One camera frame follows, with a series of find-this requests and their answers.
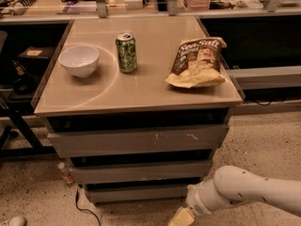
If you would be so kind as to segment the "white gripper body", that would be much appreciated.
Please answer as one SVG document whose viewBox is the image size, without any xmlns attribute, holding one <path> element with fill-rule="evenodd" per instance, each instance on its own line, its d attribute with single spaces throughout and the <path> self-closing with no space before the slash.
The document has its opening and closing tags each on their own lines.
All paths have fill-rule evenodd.
<svg viewBox="0 0 301 226">
<path fill-rule="evenodd" d="M 187 187 L 186 204 L 196 216 L 202 217 L 219 209 L 231 208 L 233 201 L 222 196 L 214 181 L 209 180 Z"/>
</svg>

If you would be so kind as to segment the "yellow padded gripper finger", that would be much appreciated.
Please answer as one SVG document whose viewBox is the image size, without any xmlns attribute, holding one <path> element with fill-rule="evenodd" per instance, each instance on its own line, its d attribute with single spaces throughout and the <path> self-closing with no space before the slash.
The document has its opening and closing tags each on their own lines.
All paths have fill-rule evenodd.
<svg viewBox="0 0 301 226">
<path fill-rule="evenodd" d="M 190 226 L 195 221 L 195 215 L 188 207 L 180 207 L 167 226 Z"/>
</svg>

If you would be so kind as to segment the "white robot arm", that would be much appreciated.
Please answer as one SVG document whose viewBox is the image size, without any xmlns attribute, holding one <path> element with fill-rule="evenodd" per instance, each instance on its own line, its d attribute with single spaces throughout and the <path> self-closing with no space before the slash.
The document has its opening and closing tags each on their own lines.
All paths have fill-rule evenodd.
<svg viewBox="0 0 301 226">
<path fill-rule="evenodd" d="M 167 226 L 190 226 L 195 217 L 210 215 L 250 202 L 263 202 L 301 216 L 301 182 L 261 177 L 234 166 L 219 168 L 206 182 L 187 187 L 186 206 Z"/>
</svg>

